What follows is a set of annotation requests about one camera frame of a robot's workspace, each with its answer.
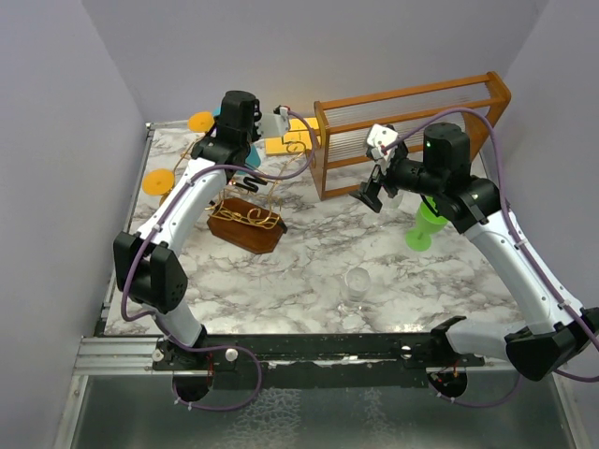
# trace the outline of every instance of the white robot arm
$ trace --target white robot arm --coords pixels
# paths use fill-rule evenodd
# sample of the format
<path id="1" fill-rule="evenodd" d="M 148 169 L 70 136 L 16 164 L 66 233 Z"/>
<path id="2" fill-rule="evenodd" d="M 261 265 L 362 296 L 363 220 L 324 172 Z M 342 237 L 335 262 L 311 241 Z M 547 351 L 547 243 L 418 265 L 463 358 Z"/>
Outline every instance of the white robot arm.
<path id="1" fill-rule="evenodd" d="M 509 325 L 479 323 L 459 317 L 447 324 L 446 340 L 457 354 L 476 354 L 509 360 L 531 380 L 540 380 L 578 354 L 589 342 L 569 306 L 597 333 L 599 310 L 585 310 L 556 279 L 526 240 L 513 212 L 513 232 L 504 219 L 499 191 L 492 181 L 470 174 L 470 139 L 451 123 L 434 123 L 424 130 L 424 162 L 407 158 L 398 133 L 375 125 L 366 138 L 366 154 L 376 165 L 367 182 L 350 194 L 378 212 L 378 194 L 399 190 L 421 194 L 436 215 L 447 218 L 485 255 L 519 305 L 524 322 Z M 432 197 L 435 210 L 427 200 Z M 526 244 L 524 253 L 521 246 Z M 559 289 L 557 298 L 531 264 L 538 265 Z"/>
<path id="2" fill-rule="evenodd" d="M 216 125 L 192 149 L 192 159 L 166 201 L 134 235 L 122 232 L 114 241 L 118 288 L 185 346 L 200 344 L 206 332 L 183 300 L 187 277 L 178 260 L 183 244 L 237 167 L 245 165 L 251 143 L 288 130 L 287 108 L 263 114 L 252 94 L 227 92 Z M 216 165 L 228 168 L 211 170 Z"/>

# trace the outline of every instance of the green object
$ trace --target green object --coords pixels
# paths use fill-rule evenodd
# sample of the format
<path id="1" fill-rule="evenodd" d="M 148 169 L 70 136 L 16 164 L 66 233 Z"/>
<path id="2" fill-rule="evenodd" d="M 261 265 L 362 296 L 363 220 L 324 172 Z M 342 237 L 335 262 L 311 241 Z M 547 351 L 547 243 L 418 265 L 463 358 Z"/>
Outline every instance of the green object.
<path id="1" fill-rule="evenodd" d="M 427 197 L 431 206 L 436 208 L 434 201 Z M 416 227 L 405 234 L 405 242 L 414 251 L 427 251 L 432 245 L 431 234 L 446 227 L 447 219 L 436 217 L 424 202 L 420 203 L 416 213 Z"/>

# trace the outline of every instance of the black base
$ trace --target black base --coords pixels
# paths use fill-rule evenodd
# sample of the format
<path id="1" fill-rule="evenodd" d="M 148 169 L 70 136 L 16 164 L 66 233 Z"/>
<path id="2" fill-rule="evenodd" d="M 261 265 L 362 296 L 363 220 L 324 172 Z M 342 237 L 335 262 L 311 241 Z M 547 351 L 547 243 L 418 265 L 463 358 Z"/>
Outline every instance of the black base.
<path id="1" fill-rule="evenodd" d="M 432 333 L 309 334 L 309 335 L 209 335 L 204 347 L 237 345 L 252 351 L 263 371 L 265 388 L 335 388 L 360 386 L 428 386 L 426 368 L 480 367 L 482 358 L 457 355 L 445 340 L 448 326 Z M 189 354 L 167 341 L 157 348 L 165 355 L 153 364 L 154 370 L 204 370 L 210 360 Z M 211 353 L 215 389 L 252 389 L 256 386 L 256 365 L 243 353 L 234 362 L 225 351 Z M 344 358 L 363 363 L 334 363 Z M 276 364 L 294 362 L 293 364 Z"/>

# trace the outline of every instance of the orange disk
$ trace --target orange disk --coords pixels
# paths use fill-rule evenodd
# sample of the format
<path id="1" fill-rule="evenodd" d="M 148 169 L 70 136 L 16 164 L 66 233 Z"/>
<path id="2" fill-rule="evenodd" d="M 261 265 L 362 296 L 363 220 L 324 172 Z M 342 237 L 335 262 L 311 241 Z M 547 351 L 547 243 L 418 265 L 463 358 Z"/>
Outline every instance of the orange disk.
<path id="1" fill-rule="evenodd" d="M 175 186 L 175 174 L 166 168 L 151 171 L 141 183 L 141 188 L 148 195 L 164 195 Z"/>
<path id="2" fill-rule="evenodd" d="M 207 133 L 213 124 L 214 118 L 207 110 L 192 115 L 187 121 L 187 127 L 194 133 Z"/>

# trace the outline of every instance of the table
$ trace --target table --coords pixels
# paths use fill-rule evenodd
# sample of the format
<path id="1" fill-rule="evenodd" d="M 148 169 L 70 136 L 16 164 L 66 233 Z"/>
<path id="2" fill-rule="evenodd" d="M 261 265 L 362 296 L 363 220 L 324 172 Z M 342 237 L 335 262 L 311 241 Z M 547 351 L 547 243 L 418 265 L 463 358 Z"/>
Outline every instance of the table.
<path id="1" fill-rule="evenodd" d="M 156 129 L 145 172 L 173 168 L 196 137 L 185 128 Z M 258 149 L 261 169 L 278 173 L 287 156 L 266 158 L 263 146 Z M 330 182 L 363 181 L 371 169 L 363 164 L 335 170 Z M 479 158 L 473 173 L 485 175 Z M 189 277 L 185 300 L 209 333 L 409 332 L 430 330 L 455 315 L 499 323 L 519 319 L 493 268 L 453 226 L 434 235 L 424 253 L 406 245 L 418 196 L 405 194 L 399 207 L 385 198 L 377 215 L 350 196 L 320 201 L 309 170 L 281 183 L 276 195 L 283 201 L 280 214 L 288 232 L 273 253 L 254 255 L 214 237 L 206 225 L 208 214 L 186 242 L 180 257 Z M 139 192 L 132 231 L 153 214 L 158 201 Z M 348 306 L 342 277 L 352 267 L 366 268 L 373 287 L 360 304 Z M 105 335 L 158 333 L 149 318 L 123 321 L 120 292 L 112 299 Z"/>

